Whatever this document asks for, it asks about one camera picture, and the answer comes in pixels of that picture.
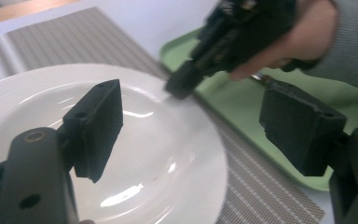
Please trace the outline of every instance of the striped placemat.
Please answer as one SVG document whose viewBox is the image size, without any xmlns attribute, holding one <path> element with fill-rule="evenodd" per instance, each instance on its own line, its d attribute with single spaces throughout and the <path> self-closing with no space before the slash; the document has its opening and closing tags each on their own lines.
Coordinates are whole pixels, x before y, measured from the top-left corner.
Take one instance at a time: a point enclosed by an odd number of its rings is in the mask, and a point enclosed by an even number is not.
<svg viewBox="0 0 358 224">
<path fill-rule="evenodd" d="M 0 79 L 67 63 L 120 65 L 167 79 L 168 74 L 98 8 L 0 35 Z M 226 199 L 217 223 L 319 223 L 317 204 L 246 141 L 215 122 L 228 161 Z"/>
</svg>

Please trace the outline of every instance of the green tray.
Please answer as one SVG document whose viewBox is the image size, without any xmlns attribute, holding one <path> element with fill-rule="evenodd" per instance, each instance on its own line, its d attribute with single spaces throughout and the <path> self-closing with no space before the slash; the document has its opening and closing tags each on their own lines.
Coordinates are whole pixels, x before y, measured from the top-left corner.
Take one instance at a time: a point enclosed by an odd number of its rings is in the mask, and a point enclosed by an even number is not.
<svg viewBox="0 0 358 224">
<path fill-rule="evenodd" d="M 191 32 L 164 45 L 160 52 L 161 63 L 170 71 L 175 71 L 197 45 L 197 33 L 198 31 Z M 299 71 L 284 73 L 278 69 L 264 69 L 262 73 L 298 86 L 347 116 L 346 133 L 351 133 L 358 127 L 357 88 L 334 80 L 309 77 Z M 330 168 L 324 176 L 305 177 L 266 138 L 258 123 L 264 93 L 264 86 L 260 83 L 250 78 L 231 81 L 226 73 L 220 72 L 204 80 L 195 93 L 296 182 L 312 189 L 329 190 L 328 180 L 332 174 Z"/>
</svg>

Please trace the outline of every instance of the finger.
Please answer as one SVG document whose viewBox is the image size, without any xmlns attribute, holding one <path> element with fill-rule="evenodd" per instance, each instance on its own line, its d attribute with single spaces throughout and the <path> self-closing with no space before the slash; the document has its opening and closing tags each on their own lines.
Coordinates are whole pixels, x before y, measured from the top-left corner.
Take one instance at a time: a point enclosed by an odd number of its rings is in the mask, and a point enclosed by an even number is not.
<svg viewBox="0 0 358 224">
<path fill-rule="evenodd" d="M 287 64 L 291 63 L 293 59 L 280 59 L 277 62 L 271 63 L 267 65 L 268 68 L 282 68 L 285 67 Z"/>
<path fill-rule="evenodd" d="M 258 72 L 269 64 L 274 64 L 279 60 L 290 58 L 291 46 L 287 44 L 287 37 L 283 36 L 280 40 L 263 49 L 253 56 L 247 63 L 243 63 L 231 72 L 230 77 L 234 80 L 243 79 Z"/>
</svg>

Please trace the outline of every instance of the white plate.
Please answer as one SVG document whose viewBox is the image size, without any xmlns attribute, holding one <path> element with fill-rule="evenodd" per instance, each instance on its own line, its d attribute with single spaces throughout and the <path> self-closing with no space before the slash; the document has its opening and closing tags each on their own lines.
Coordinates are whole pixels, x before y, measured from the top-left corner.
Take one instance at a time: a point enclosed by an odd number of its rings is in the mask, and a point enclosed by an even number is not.
<svg viewBox="0 0 358 224">
<path fill-rule="evenodd" d="M 71 64 L 0 81 L 0 161 L 10 141 L 35 128 L 58 128 L 92 86 L 120 79 L 124 126 L 97 184 L 77 178 L 81 219 L 98 223 L 214 223 L 227 167 L 220 137 L 192 98 L 173 99 L 163 81 L 127 68 Z"/>
</svg>

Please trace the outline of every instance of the gray sleeve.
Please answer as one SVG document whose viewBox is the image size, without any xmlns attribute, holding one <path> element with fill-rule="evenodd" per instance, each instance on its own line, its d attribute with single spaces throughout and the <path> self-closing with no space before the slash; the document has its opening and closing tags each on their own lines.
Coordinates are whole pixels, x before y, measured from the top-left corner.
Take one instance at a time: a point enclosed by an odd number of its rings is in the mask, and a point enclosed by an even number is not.
<svg viewBox="0 0 358 224">
<path fill-rule="evenodd" d="M 338 9 L 338 27 L 327 54 L 311 69 L 314 77 L 343 81 L 358 87 L 358 1 L 333 0 Z"/>
</svg>

